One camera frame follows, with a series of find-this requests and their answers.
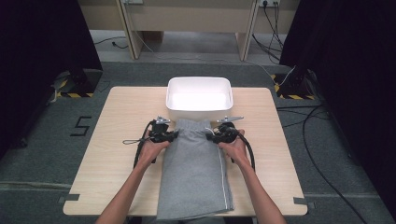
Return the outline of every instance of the folded garment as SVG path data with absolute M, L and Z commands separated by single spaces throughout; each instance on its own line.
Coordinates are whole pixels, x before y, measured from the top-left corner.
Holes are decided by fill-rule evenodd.
M 180 119 L 165 150 L 157 220 L 207 217 L 233 210 L 224 153 L 206 140 L 210 121 Z

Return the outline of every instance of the forearm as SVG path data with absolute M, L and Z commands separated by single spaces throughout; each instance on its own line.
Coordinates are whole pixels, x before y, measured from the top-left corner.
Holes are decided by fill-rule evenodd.
M 262 187 L 250 164 L 245 163 L 240 165 L 240 168 L 247 183 L 247 190 L 259 223 L 286 223 L 285 218 L 283 218 L 274 201 Z
M 138 163 L 113 200 L 107 205 L 96 223 L 123 223 L 147 166 Z

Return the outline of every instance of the person's left arm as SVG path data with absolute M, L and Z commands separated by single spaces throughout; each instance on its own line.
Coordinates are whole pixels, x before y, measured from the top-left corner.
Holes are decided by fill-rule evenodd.
M 123 223 L 134 200 L 137 188 L 142 181 L 143 174 L 149 168 L 151 162 L 157 158 L 161 150 L 168 146 L 169 142 L 153 143 L 150 140 L 146 141 L 140 152 L 136 167 L 132 170 L 113 200 L 111 200 L 102 212 L 102 215 L 96 220 L 96 223 Z

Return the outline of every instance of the person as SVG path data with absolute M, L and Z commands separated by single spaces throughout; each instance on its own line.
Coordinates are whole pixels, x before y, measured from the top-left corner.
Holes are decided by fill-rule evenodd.
M 238 132 L 245 134 L 244 130 L 238 130 Z M 139 161 L 136 167 L 132 170 L 119 192 L 107 205 L 95 223 L 108 224 L 124 222 L 144 173 L 151 165 L 151 162 L 157 158 L 158 154 L 164 148 L 168 147 L 169 144 L 170 143 L 167 141 L 153 143 L 150 140 L 146 140 L 146 143 L 143 145 L 140 152 Z M 286 223 L 285 218 L 282 216 L 271 197 L 262 187 L 259 178 L 250 166 L 245 143 L 237 137 L 232 143 L 221 142 L 218 146 L 219 148 L 224 149 L 227 155 L 230 156 L 240 168 L 247 185 L 247 190 L 256 213 L 258 223 Z

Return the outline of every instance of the person's right arm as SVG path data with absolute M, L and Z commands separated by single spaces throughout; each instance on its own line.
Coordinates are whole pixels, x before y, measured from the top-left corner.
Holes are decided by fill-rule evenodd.
M 239 130 L 239 132 L 241 134 L 245 133 L 244 130 Z M 260 224 L 286 223 L 286 220 L 280 213 L 279 208 L 262 187 L 259 178 L 250 166 L 245 143 L 237 137 L 235 141 L 230 144 L 219 143 L 219 147 L 225 149 L 227 154 L 233 158 L 235 163 L 241 169 L 258 222 Z

